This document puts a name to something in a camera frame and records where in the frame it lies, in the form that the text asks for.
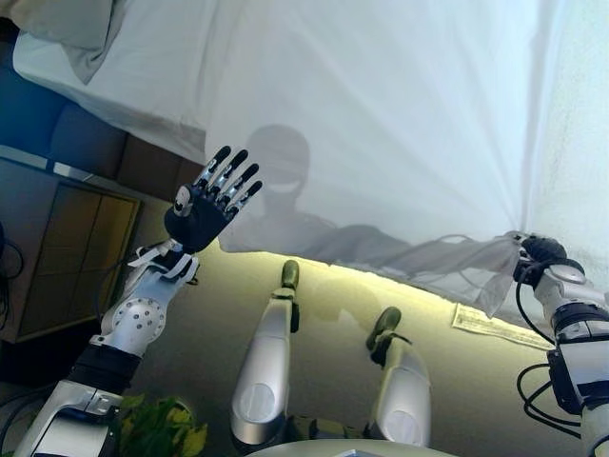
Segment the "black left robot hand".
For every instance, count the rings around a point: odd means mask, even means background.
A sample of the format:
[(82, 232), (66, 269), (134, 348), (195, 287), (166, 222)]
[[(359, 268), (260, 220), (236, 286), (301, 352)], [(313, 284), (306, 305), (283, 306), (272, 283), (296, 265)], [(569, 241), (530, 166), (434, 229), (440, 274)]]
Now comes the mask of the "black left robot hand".
[(224, 146), (192, 182), (179, 187), (164, 225), (183, 252), (204, 250), (261, 190), (262, 181), (250, 182), (259, 170), (257, 163), (234, 175), (247, 158), (247, 150), (232, 153)]

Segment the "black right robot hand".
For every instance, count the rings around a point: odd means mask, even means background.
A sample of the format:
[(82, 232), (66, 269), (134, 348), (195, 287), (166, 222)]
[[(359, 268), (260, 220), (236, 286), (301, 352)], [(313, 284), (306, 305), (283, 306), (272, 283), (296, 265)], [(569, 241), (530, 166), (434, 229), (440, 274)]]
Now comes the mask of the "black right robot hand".
[(566, 250), (557, 240), (537, 235), (522, 237), (513, 279), (535, 287), (547, 268), (566, 260)]

